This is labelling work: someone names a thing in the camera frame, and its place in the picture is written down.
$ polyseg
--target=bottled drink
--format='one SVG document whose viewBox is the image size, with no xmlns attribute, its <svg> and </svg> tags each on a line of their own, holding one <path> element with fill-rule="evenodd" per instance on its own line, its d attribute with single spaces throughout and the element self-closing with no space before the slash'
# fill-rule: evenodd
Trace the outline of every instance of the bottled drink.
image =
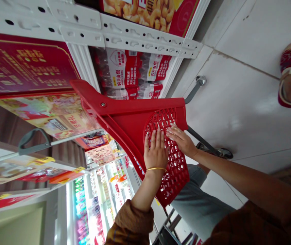
<svg viewBox="0 0 291 245">
<path fill-rule="evenodd" d="M 131 100 L 138 97 L 139 87 L 122 88 L 122 89 L 108 89 L 104 92 L 107 97 L 117 100 Z"/>
<path fill-rule="evenodd" d="M 160 81 L 154 83 L 142 83 L 140 84 L 138 99 L 157 99 L 163 88 Z"/>
<path fill-rule="evenodd" d="M 144 81 L 160 81 L 166 77 L 171 56 L 143 53 L 140 57 L 140 79 Z"/>
<path fill-rule="evenodd" d="M 95 48 L 93 53 L 103 87 L 118 89 L 138 86 L 141 52 Z"/>
</svg>

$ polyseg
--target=brown jacket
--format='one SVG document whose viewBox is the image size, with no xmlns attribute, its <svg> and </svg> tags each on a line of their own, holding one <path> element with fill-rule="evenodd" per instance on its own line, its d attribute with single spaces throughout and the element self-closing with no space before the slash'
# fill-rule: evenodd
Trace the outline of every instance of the brown jacket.
<svg viewBox="0 0 291 245">
<path fill-rule="evenodd" d="M 105 244 L 149 244 L 153 210 L 143 213 L 127 200 L 118 212 Z M 209 244 L 291 244 L 291 218 L 279 221 L 252 202 L 223 218 L 205 241 Z"/>
</svg>

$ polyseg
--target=red shopping basket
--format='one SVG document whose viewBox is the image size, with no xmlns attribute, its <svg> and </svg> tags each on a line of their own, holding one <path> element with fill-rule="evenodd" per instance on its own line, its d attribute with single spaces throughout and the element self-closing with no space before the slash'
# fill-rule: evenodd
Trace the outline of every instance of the red shopping basket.
<svg viewBox="0 0 291 245">
<path fill-rule="evenodd" d="M 158 127 L 164 130 L 175 123 L 181 130 L 188 128 L 183 98 L 114 100 L 98 93 L 84 80 L 70 81 L 80 95 L 82 107 L 121 145 L 143 180 L 146 166 L 143 160 L 146 133 Z M 156 194 L 165 208 L 190 180 L 184 154 L 177 144 L 165 137 L 170 146 L 167 172 Z"/>
</svg>

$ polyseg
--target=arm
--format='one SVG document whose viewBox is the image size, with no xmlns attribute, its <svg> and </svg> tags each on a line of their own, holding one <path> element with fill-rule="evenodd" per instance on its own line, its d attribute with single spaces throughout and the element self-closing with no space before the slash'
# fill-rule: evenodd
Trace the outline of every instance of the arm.
<svg viewBox="0 0 291 245">
<path fill-rule="evenodd" d="M 147 169 L 166 169 L 168 151 L 165 135 L 160 129 L 153 131 L 151 147 L 149 137 L 144 141 L 144 162 Z M 132 200 L 127 200 L 119 210 L 114 225 L 107 234 L 106 244 L 149 244 L 149 233 L 153 229 L 151 203 L 160 187 L 164 170 L 146 171 L 144 180 Z"/>
<path fill-rule="evenodd" d="M 257 206 L 280 220 L 291 217 L 291 186 L 252 168 L 205 153 L 195 147 L 191 138 L 177 126 L 167 130 L 181 151 L 213 170 Z"/>
</svg>

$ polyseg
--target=hand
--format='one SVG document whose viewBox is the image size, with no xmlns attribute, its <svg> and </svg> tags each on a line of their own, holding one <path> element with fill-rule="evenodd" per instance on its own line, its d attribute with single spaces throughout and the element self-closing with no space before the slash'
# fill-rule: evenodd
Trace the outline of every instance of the hand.
<svg viewBox="0 0 291 245">
<path fill-rule="evenodd" d="M 166 135 L 171 140 L 176 141 L 178 148 L 188 157 L 193 158 L 199 151 L 191 138 L 180 130 L 175 124 L 171 128 L 167 128 Z"/>
<path fill-rule="evenodd" d="M 160 167 L 166 169 L 168 163 L 168 151 L 169 147 L 165 149 L 165 135 L 164 132 L 160 130 L 160 128 L 153 130 L 151 136 L 151 143 L 149 149 L 149 136 L 145 136 L 144 140 L 144 163 L 145 167 L 153 168 Z M 150 170 L 152 172 L 162 172 L 164 170 Z"/>
</svg>

